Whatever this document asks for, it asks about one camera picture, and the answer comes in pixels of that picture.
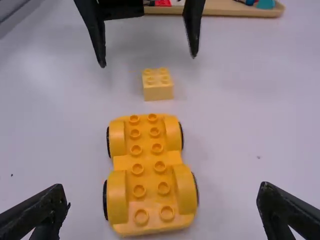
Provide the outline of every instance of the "wooden tray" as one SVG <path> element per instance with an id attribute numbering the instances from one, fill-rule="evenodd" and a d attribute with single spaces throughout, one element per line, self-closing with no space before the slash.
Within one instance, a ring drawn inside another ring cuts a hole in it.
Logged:
<path id="1" fill-rule="evenodd" d="M 183 6 L 145 6 L 145 14 L 181 15 Z M 276 1 L 273 9 L 259 9 L 234 0 L 206 0 L 204 16 L 232 16 L 254 18 L 277 18 L 285 11 L 285 6 Z"/>

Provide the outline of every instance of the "black metal bracket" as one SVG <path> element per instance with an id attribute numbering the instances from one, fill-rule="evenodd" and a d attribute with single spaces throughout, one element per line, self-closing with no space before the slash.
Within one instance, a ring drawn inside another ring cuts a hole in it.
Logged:
<path id="1" fill-rule="evenodd" d="M 186 0 L 183 19 L 190 53 L 195 58 L 199 51 L 201 17 L 206 0 Z M 100 66 L 106 63 L 106 29 L 104 21 L 141 17 L 143 0 L 74 0 L 89 31 L 93 49 Z"/>
<path id="2" fill-rule="evenodd" d="M 55 184 L 0 214 L 0 240 L 59 240 L 70 203 L 64 188 Z"/>
<path id="3" fill-rule="evenodd" d="M 320 239 L 320 210 L 290 193 L 264 181 L 256 204 L 268 240 L 296 240 L 289 226 L 306 240 Z"/>

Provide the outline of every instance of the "lego stud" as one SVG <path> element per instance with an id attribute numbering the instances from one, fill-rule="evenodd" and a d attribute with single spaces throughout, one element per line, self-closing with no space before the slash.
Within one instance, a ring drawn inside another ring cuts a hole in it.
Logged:
<path id="1" fill-rule="evenodd" d="M 141 133 L 138 129 L 132 129 L 130 131 L 130 138 L 135 140 L 135 139 L 138 139 L 140 137 Z"/>
<path id="2" fill-rule="evenodd" d="M 146 189 L 142 185 L 135 185 L 133 188 L 133 195 L 137 198 L 140 199 L 146 195 Z"/>
<path id="3" fill-rule="evenodd" d="M 130 148 L 130 153 L 132 156 L 139 156 L 141 153 L 142 153 L 142 149 L 139 145 L 133 145 L 131 148 Z"/>
<path id="4" fill-rule="evenodd" d="M 157 161 L 153 168 L 158 174 L 162 174 L 166 170 L 167 166 L 163 161 Z"/>
<path id="5" fill-rule="evenodd" d="M 139 176 L 144 172 L 144 167 L 140 163 L 136 163 L 132 166 L 131 172 L 134 175 Z"/>
<path id="6" fill-rule="evenodd" d="M 154 77 L 148 76 L 148 77 L 146 78 L 146 84 L 148 84 L 148 85 L 153 85 L 153 84 L 155 84 L 155 83 L 156 83 L 156 81 L 155 81 L 155 78 L 154 78 Z"/>
<path id="7" fill-rule="evenodd" d="M 129 117 L 129 123 L 130 123 L 131 125 L 137 125 L 137 124 L 139 123 L 139 121 L 140 121 L 140 118 L 139 118 L 139 116 L 137 116 L 137 115 L 131 115 L 131 116 Z"/>
<path id="8" fill-rule="evenodd" d="M 160 130 L 159 130 L 159 128 L 157 128 L 157 127 L 155 126 L 155 127 L 152 127 L 152 128 L 150 129 L 150 136 L 151 136 L 152 138 L 157 138 L 157 137 L 159 137 L 159 135 L 160 135 Z"/>
<path id="9" fill-rule="evenodd" d="M 138 226 L 144 226 L 148 223 L 149 221 L 149 214 L 146 210 L 144 209 L 138 209 L 134 213 L 134 222 Z"/>
<path id="10" fill-rule="evenodd" d="M 165 67 L 160 67 L 159 72 L 160 74 L 168 74 L 168 70 Z"/>
<path id="11" fill-rule="evenodd" d="M 158 185 L 158 194 L 165 196 L 170 192 L 170 186 L 167 182 L 162 181 Z"/>
<path id="12" fill-rule="evenodd" d="M 153 123 L 155 123 L 157 120 L 158 120 L 158 116 L 157 116 L 156 114 L 151 113 L 151 114 L 148 115 L 148 121 L 149 121 L 150 123 L 153 124 Z"/>
<path id="13" fill-rule="evenodd" d="M 169 84 L 169 80 L 170 80 L 170 77 L 169 77 L 169 76 L 163 76 L 163 77 L 161 77 L 161 83 L 162 83 L 162 84 Z"/>
<path id="14" fill-rule="evenodd" d="M 175 218 L 175 211 L 170 206 L 164 206 L 160 210 L 160 218 L 164 222 L 170 222 Z"/>
<path id="15" fill-rule="evenodd" d="M 164 150 L 164 147 L 160 143 L 154 143 L 151 147 L 151 151 L 157 155 L 161 154 L 163 150 Z"/>
<path id="16" fill-rule="evenodd" d="M 146 68 L 144 71 L 143 71 L 143 74 L 145 75 L 150 75 L 152 73 L 152 69 L 150 68 Z"/>

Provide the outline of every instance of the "lego duplo car base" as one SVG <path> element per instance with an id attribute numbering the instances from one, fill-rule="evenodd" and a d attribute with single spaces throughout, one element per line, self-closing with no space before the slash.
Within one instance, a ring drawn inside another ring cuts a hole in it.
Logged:
<path id="1" fill-rule="evenodd" d="M 131 115 L 107 129 L 112 171 L 103 186 L 103 209 L 121 236 L 188 227 L 195 218 L 198 188 L 183 163 L 183 133 L 166 114 Z"/>
<path id="2" fill-rule="evenodd" d="M 170 4 L 159 4 L 155 6 L 145 6 L 145 14 L 164 14 L 164 15 L 181 15 L 184 9 L 180 2 L 169 2 Z M 253 18 L 277 18 L 285 11 L 285 6 L 278 1 L 275 1 L 273 9 L 259 9 L 254 6 L 247 6 L 245 4 L 236 2 L 234 0 L 206 0 L 203 16 L 230 16 L 230 17 L 253 17 Z"/>

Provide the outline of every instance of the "colorful toy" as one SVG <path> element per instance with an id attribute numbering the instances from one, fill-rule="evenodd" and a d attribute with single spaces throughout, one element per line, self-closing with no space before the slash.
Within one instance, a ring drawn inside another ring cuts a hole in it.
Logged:
<path id="1" fill-rule="evenodd" d="M 106 131 L 112 171 L 103 186 L 105 218 L 121 236 L 188 227 L 195 218 L 198 188 L 183 163 L 183 130 L 167 114 L 131 115 Z"/>
<path id="2" fill-rule="evenodd" d="M 142 84 L 145 101 L 174 98 L 174 83 L 169 70 L 165 67 L 145 69 L 142 72 Z"/>
<path id="3" fill-rule="evenodd" d="M 275 0 L 256 0 L 256 8 L 258 9 L 273 9 L 276 6 Z"/>

